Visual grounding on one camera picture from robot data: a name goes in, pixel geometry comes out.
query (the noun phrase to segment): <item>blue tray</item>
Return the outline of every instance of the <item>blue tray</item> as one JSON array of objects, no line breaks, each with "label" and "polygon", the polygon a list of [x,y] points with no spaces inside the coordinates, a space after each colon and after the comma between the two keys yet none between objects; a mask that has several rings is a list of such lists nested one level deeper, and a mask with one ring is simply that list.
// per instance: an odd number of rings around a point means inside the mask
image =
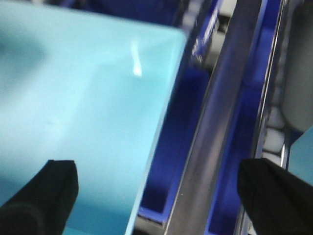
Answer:
[{"label": "blue tray", "polygon": [[64,234],[131,234],[183,33],[2,0],[0,35],[0,203],[47,159],[74,159]]}]

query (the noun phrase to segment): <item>blue compartment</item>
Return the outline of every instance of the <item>blue compartment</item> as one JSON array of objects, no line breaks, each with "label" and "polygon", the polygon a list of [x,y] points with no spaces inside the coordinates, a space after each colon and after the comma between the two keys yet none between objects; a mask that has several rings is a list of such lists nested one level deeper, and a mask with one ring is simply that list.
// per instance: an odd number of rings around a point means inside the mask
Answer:
[{"label": "blue compartment", "polygon": [[87,0],[85,10],[133,20],[171,25],[180,0]]},{"label": "blue compartment", "polygon": [[261,92],[268,65],[280,1],[268,0],[255,51],[242,83],[237,115],[234,116],[234,132],[229,136],[215,200],[208,219],[206,234],[233,234],[240,208],[237,194],[237,173],[241,159],[251,153],[254,126],[260,104]]},{"label": "blue compartment", "polygon": [[48,159],[73,159],[65,234],[131,234],[184,33],[1,0],[0,35],[0,203]]},{"label": "blue compartment", "polygon": [[189,68],[166,115],[139,215],[168,220],[200,115],[209,74]]}]

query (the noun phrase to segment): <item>metal rail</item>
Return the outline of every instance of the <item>metal rail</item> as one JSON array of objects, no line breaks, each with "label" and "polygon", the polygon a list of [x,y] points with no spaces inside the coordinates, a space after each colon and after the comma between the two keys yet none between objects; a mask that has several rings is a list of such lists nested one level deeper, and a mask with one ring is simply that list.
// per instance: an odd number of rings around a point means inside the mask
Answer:
[{"label": "metal rail", "polygon": [[238,0],[203,102],[165,235],[203,235],[262,0]]},{"label": "metal rail", "polygon": [[[268,62],[267,74],[263,91],[261,95],[261,102],[259,106],[259,112],[257,116],[257,123],[254,130],[253,144],[251,149],[252,158],[260,158],[262,155],[262,149],[266,134],[267,117],[271,107],[271,98],[273,96],[275,88],[275,79],[279,72],[279,61],[282,54],[285,53],[283,44],[288,43],[288,34],[290,27],[290,20],[295,7],[303,0],[282,0],[278,15],[278,21],[275,29],[275,36],[272,43],[272,50],[270,59]],[[282,167],[286,167],[288,145],[283,145],[282,150]],[[237,217],[237,223],[234,230],[234,235],[247,235],[248,226],[251,225],[251,221],[247,216],[243,207]]]}]

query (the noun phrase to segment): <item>light blue glass panel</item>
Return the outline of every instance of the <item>light blue glass panel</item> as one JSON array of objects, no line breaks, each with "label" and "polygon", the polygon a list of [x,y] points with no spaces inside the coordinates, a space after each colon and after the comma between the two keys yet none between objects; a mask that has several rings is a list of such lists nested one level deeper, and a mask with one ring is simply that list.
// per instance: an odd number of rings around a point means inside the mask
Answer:
[{"label": "light blue glass panel", "polygon": [[313,186],[313,127],[291,146],[288,171]]},{"label": "light blue glass panel", "polygon": [[73,159],[64,234],[131,234],[184,45],[170,27],[0,0],[0,203]]}]

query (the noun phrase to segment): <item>white plastic part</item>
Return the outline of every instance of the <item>white plastic part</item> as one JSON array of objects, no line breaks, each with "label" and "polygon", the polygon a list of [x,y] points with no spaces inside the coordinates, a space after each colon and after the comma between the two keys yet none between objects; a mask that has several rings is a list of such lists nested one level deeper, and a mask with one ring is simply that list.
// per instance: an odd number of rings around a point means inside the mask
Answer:
[{"label": "white plastic part", "polygon": [[268,128],[263,149],[268,152],[279,153],[283,147],[284,138],[283,132]]},{"label": "white plastic part", "polygon": [[202,2],[202,0],[190,1],[188,5],[188,11],[197,15],[200,12]]},{"label": "white plastic part", "polygon": [[197,14],[193,12],[186,12],[182,18],[182,26],[183,28],[190,28],[192,29],[195,21],[196,21]]},{"label": "white plastic part", "polygon": [[285,121],[283,119],[283,116],[281,114],[279,107],[272,106],[270,114],[269,114],[268,126],[276,128],[276,129],[284,128]]},{"label": "white plastic part", "polygon": [[271,162],[275,163],[278,166],[281,166],[281,158],[275,154],[263,152],[262,158],[269,159]]}]

